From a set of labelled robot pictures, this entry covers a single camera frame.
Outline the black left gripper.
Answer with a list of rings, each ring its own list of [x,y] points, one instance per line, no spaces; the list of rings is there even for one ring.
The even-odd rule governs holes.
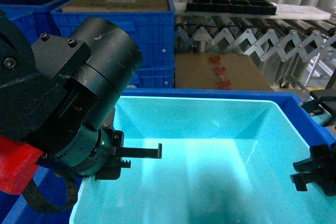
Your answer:
[[[47,154],[40,161],[64,177],[88,177],[95,181],[117,180],[123,168],[131,168],[125,158],[162,158],[162,144],[157,148],[124,147],[124,133],[113,128],[98,128],[79,121],[49,121],[36,131],[36,147]]]

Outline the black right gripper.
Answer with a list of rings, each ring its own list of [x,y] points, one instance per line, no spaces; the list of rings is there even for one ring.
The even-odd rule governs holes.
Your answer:
[[[312,146],[310,155],[293,163],[298,173],[290,175],[291,182],[297,191],[307,191],[307,184],[315,182],[325,195],[335,196],[335,143]]]

